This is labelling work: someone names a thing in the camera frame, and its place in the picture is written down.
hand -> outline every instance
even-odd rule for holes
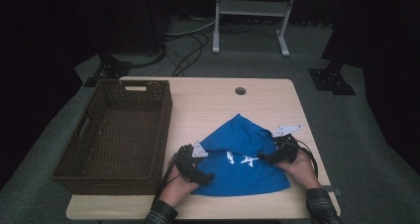
[[[292,164],[281,162],[275,166],[289,173],[305,189],[322,187],[315,175],[311,159],[302,151],[297,153],[296,160]]]
[[[190,182],[189,180],[186,180],[182,175],[180,175],[180,172],[176,166],[173,166],[167,181],[169,181],[169,183],[163,189],[158,199],[164,201],[173,208],[189,193],[191,193],[191,191],[199,186],[198,183]]]

gray carpet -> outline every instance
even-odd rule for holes
[[[173,20],[172,31],[187,31],[197,26],[201,24]],[[292,80],[330,180],[342,191],[337,196],[342,219],[346,223],[360,224],[420,223],[420,177],[383,138],[365,98],[363,71],[348,65],[342,69],[342,76],[356,96],[320,92],[312,83],[307,69],[327,66],[328,62],[320,56],[332,29],[288,26],[286,41],[291,56],[283,57],[275,38],[276,28],[278,25],[254,25],[246,33],[221,35],[219,55],[211,53],[211,33],[207,32],[209,44],[183,76]],[[190,38],[166,45],[176,50],[176,54],[168,51],[175,63],[181,61],[178,56],[186,56],[198,46]],[[118,58],[142,62],[153,57],[125,55]],[[95,56],[76,70],[86,80],[98,64]],[[173,69],[166,57],[152,66],[132,69],[130,75],[170,76]],[[68,101],[1,190],[0,223],[78,223],[65,216],[71,194],[51,181],[50,175],[92,91],[92,88],[81,87]],[[281,222],[310,223],[309,220]]]

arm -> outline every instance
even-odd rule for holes
[[[195,182],[189,182],[176,166],[173,167],[168,177],[168,184],[162,191],[158,201],[153,205],[144,223],[168,224],[172,223],[178,213],[178,205],[192,190],[198,187]]]
[[[312,167],[311,160],[299,151],[296,160],[292,163],[277,163],[276,167],[284,169],[297,183],[303,186],[306,192],[306,207],[316,223],[343,223],[337,216],[336,209],[328,192],[322,188]]]

white stand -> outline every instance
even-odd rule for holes
[[[234,15],[254,15],[254,16],[272,16],[282,17],[283,22],[280,30],[276,30],[278,42],[283,56],[289,56],[290,53],[284,39],[287,21],[290,16],[294,0],[288,2],[260,2],[260,1],[240,1],[240,0],[216,0],[215,29],[213,32],[213,54],[218,54],[219,47],[219,19],[220,14]]]

plaid sleeve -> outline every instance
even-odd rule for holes
[[[178,213],[173,207],[163,201],[158,200],[152,207],[144,223],[168,224],[172,223],[177,215]]]
[[[306,190],[306,197],[306,207],[315,223],[343,223],[337,216],[336,208],[325,189],[308,189]]]

